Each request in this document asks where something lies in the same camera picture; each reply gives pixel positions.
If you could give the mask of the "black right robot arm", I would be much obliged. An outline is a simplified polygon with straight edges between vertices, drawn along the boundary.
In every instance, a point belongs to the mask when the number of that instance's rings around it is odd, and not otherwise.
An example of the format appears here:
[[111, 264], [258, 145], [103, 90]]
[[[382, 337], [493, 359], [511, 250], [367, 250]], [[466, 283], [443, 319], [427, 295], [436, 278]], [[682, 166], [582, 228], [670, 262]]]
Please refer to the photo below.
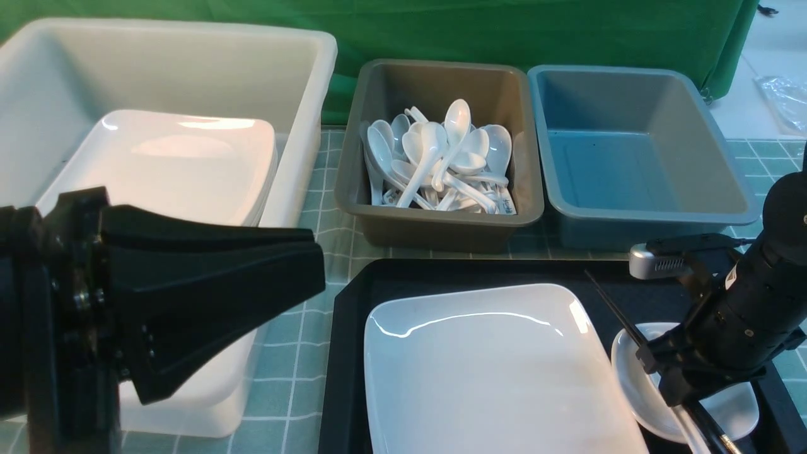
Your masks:
[[761, 379], [767, 363], [805, 339], [805, 172], [778, 179], [763, 204], [763, 230], [743, 255], [738, 239], [690, 235], [640, 243], [647, 259], [680, 259], [677, 277], [695, 299], [683, 322], [640, 347], [668, 406]]

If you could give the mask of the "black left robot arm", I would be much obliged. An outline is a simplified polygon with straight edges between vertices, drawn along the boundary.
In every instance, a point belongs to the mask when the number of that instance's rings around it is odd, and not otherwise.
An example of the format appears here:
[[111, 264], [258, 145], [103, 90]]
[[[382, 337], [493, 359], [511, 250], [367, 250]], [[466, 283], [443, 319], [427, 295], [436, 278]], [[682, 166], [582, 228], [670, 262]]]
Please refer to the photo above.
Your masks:
[[31, 453], [118, 453], [119, 384], [173, 396], [214, 356], [325, 289], [308, 229], [168, 218], [104, 187], [2, 208], [2, 417]]

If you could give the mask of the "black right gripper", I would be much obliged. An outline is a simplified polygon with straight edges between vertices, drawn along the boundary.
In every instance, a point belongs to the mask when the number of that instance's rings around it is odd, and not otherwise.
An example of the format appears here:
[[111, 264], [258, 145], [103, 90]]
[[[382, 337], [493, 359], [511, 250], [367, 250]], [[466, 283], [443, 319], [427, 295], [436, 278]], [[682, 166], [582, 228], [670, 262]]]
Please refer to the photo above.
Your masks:
[[719, 366], [704, 359], [683, 328], [673, 328], [638, 344], [636, 358], [645, 373], [660, 377], [658, 391], [669, 407], [708, 399], [735, 385], [764, 378], [767, 367], [750, 369]]

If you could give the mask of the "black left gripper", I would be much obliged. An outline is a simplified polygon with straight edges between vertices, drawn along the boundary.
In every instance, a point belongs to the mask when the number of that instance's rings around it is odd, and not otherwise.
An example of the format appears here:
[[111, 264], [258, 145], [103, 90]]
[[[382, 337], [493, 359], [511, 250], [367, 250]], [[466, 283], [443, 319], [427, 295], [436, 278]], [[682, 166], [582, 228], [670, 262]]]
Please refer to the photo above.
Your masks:
[[46, 453], [118, 453], [121, 382], [141, 404], [161, 402], [325, 289], [309, 229], [169, 218], [112, 205], [104, 187], [60, 194], [44, 227], [55, 305]]

